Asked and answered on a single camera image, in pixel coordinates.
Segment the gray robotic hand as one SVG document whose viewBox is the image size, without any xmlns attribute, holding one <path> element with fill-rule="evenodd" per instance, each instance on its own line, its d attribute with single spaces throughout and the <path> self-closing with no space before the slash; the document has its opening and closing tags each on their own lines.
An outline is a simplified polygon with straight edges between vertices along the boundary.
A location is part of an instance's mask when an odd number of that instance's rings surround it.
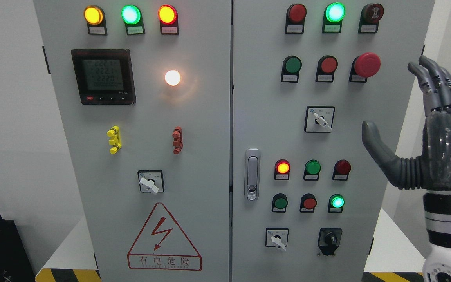
<svg viewBox="0 0 451 282">
<path fill-rule="evenodd" d="M 421 155 L 398 157 L 371 121 L 362 123 L 362 143 L 392 186 L 451 192 L 451 74 L 424 55 L 418 63 L 409 62 L 408 71 L 424 97 Z"/>
</svg>

